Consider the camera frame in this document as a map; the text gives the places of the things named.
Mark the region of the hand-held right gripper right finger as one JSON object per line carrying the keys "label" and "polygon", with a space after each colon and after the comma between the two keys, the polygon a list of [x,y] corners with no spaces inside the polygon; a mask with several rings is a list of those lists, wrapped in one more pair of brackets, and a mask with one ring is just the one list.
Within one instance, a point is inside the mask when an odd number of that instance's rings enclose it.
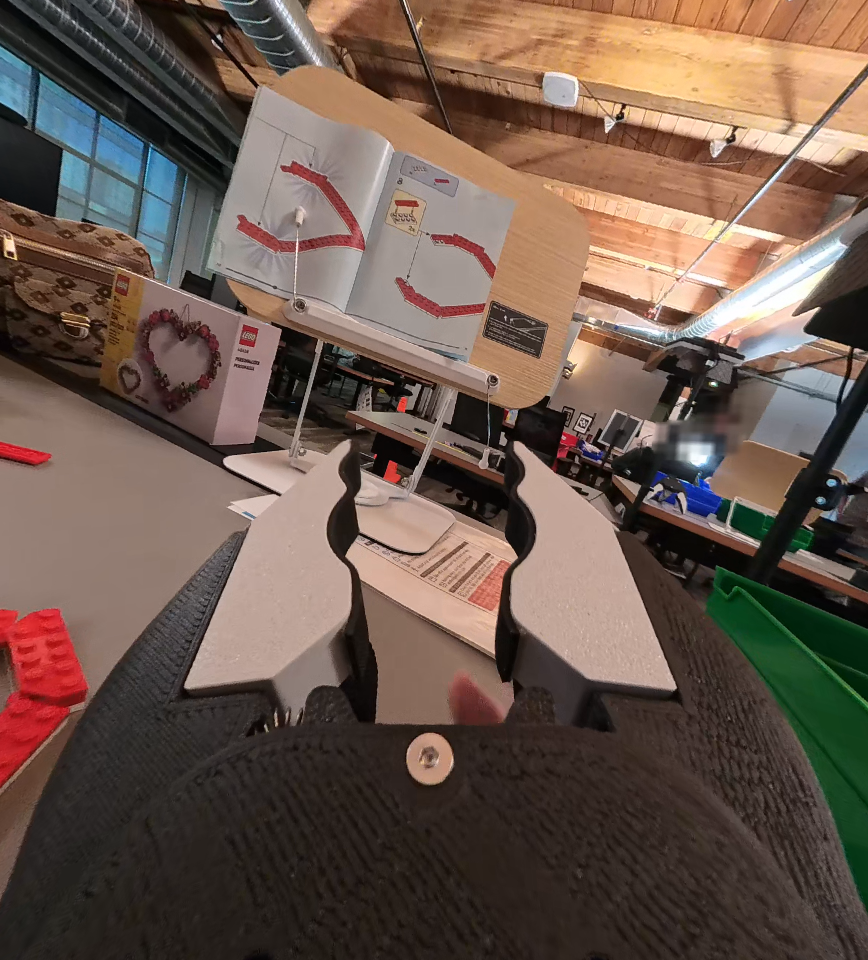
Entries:
{"label": "hand-held right gripper right finger", "polygon": [[550,694],[557,722],[608,722],[604,694],[666,700],[677,684],[615,525],[523,442],[509,444],[495,662],[504,682]]}

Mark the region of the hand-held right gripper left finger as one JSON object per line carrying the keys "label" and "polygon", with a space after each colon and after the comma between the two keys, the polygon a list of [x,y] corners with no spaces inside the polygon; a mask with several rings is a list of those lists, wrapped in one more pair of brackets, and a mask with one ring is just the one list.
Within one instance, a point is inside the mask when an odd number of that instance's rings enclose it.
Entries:
{"label": "hand-held right gripper left finger", "polygon": [[296,715],[330,686],[356,716],[376,715],[377,661],[347,558],[361,479],[345,440],[250,522],[185,679],[189,696],[259,692]]}

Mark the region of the lego instruction booklet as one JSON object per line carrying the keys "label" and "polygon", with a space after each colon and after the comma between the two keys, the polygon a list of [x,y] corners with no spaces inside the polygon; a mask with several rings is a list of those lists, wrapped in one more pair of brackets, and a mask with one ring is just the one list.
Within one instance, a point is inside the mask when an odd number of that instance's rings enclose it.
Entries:
{"label": "lego instruction booklet", "polygon": [[257,91],[208,262],[465,362],[514,209],[374,131]]}

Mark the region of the white lego set box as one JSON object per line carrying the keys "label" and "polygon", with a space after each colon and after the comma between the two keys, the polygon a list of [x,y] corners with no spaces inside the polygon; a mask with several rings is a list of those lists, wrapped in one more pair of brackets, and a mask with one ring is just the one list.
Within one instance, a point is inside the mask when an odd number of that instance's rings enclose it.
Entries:
{"label": "white lego set box", "polygon": [[109,306],[105,390],[213,447],[254,441],[280,328],[126,270]]}

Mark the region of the red lego plate assembly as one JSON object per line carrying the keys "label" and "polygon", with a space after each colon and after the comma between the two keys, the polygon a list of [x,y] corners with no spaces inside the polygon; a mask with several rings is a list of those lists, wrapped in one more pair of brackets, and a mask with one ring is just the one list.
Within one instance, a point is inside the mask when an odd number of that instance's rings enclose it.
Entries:
{"label": "red lego plate assembly", "polygon": [[0,710],[0,794],[82,709],[88,684],[60,610],[0,609],[13,690]]}

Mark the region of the blue plastic bins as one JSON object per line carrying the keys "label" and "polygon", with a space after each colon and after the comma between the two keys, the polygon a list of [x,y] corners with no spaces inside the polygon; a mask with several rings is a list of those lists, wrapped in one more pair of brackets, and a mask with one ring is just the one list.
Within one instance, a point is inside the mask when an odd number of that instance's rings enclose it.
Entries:
{"label": "blue plastic bins", "polygon": [[705,520],[717,514],[724,499],[708,486],[698,486],[676,476],[658,472],[648,489],[645,501],[670,507],[681,516],[690,514]]}

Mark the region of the small pink piece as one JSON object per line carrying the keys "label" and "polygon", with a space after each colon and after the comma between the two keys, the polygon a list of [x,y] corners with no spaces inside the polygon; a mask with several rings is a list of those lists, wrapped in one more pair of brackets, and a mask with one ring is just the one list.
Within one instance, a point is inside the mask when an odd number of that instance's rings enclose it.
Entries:
{"label": "small pink piece", "polygon": [[505,720],[506,711],[464,672],[451,679],[447,697],[454,725],[491,726]]}

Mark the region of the printed paper sheet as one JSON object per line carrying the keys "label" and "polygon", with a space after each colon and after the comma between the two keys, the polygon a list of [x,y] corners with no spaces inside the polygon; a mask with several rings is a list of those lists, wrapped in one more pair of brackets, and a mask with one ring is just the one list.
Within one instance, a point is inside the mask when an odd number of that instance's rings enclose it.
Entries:
{"label": "printed paper sheet", "polygon": [[364,585],[494,655],[502,582],[514,561],[512,547],[495,531],[456,521],[421,555],[394,551],[360,535],[347,558]]}

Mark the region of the small green bin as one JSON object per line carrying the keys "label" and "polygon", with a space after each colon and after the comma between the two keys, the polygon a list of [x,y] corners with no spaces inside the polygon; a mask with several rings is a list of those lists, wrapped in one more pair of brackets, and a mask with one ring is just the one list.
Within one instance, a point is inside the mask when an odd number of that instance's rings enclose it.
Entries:
{"label": "small green bin", "polygon": [[[776,511],[744,498],[724,498],[715,512],[715,520],[729,531],[761,543],[776,520]],[[811,528],[801,526],[786,548],[788,553],[810,550],[814,542]]]}

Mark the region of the long background desk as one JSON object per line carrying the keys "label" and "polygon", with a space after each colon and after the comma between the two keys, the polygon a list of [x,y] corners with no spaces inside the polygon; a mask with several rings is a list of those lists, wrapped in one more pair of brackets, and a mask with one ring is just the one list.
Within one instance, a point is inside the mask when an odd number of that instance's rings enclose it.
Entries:
{"label": "long background desk", "polygon": [[[672,552],[698,561],[702,566],[716,566],[746,573],[758,548],[757,541],[735,534],[718,521],[687,512],[675,505],[647,498],[633,517],[634,528],[652,525],[662,530],[664,539],[675,538],[684,545],[671,545]],[[782,576],[847,596],[868,607],[868,591],[851,581],[855,571],[833,561],[817,558],[807,551],[786,554],[780,562],[774,583]]]}

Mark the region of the large green plastic bin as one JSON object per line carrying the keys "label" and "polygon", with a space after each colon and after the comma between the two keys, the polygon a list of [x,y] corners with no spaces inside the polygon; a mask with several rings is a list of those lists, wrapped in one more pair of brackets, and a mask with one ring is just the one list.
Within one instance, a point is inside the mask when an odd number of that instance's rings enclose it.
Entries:
{"label": "large green plastic bin", "polygon": [[868,909],[868,629],[723,568],[706,610],[800,738]]}

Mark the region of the black stand pole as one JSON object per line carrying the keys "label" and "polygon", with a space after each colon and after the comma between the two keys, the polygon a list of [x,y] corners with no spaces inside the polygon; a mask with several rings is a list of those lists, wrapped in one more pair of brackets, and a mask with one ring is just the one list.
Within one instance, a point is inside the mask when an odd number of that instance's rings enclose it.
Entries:
{"label": "black stand pole", "polygon": [[853,386],[836,404],[835,415],[808,464],[794,479],[771,528],[749,566],[748,577],[767,585],[868,408],[868,359]]}

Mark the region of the brown patterned bag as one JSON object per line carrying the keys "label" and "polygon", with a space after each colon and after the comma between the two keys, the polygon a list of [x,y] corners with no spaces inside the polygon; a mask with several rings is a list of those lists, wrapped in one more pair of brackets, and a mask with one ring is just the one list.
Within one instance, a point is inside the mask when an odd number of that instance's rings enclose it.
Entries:
{"label": "brown patterned bag", "polygon": [[98,369],[121,270],[154,277],[141,241],[0,198],[0,350]]}

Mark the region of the silver air duct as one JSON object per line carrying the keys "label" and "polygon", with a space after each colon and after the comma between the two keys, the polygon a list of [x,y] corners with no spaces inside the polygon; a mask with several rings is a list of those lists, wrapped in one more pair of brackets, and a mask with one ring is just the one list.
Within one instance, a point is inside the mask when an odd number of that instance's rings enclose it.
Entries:
{"label": "silver air duct", "polygon": [[299,1],[222,1],[221,5],[278,75],[302,66],[344,72]]}
{"label": "silver air duct", "polygon": [[707,339],[713,331],[749,317],[757,309],[777,297],[784,298],[791,291],[796,301],[803,300],[806,296],[804,284],[817,284],[847,250],[842,240],[847,224],[848,219],[836,222],[691,321],[658,330],[656,342],[667,346],[682,339]]}

